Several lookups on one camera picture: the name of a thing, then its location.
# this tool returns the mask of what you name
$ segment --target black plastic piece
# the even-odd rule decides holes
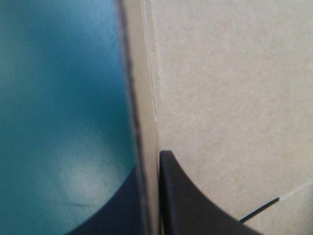
[[[259,235],[208,200],[171,151],[160,154],[159,187],[165,235]]]

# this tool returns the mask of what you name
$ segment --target teal surface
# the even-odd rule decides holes
[[[62,235],[134,167],[113,0],[0,0],[0,234]]]

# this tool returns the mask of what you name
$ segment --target black curved edge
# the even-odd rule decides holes
[[[165,235],[260,235],[205,197],[171,151],[160,153],[159,193]]]
[[[135,168],[116,194],[94,216],[67,235],[141,235]]]

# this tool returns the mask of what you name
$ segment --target beige textured surface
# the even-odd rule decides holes
[[[264,235],[313,234],[313,184],[279,201],[246,222]]]
[[[152,84],[144,35],[144,21],[140,0],[122,0],[127,27],[127,39],[132,64],[134,94],[141,137],[141,158],[144,167],[145,188],[147,190],[147,206],[149,218],[143,219],[150,223],[148,235],[159,234],[158,211],[158,143],[157,125],[154,114]]]
[[[160,149],[237,219],[312,178],[312,0],[146,3]]]

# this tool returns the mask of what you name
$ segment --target thin black line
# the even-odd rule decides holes
[[[259,209],[255,210],[254,212],[248,214],[246,217],[239,220],[239,222],[245,223],[247,220],[251,219],[252,217],[256,216],[258,213],[261,213],[265,209],[269,208],[271,205],[275,204],[280,200],[279,197],[275,198],[274,200],[266,203],[265,205],[261,206]]]

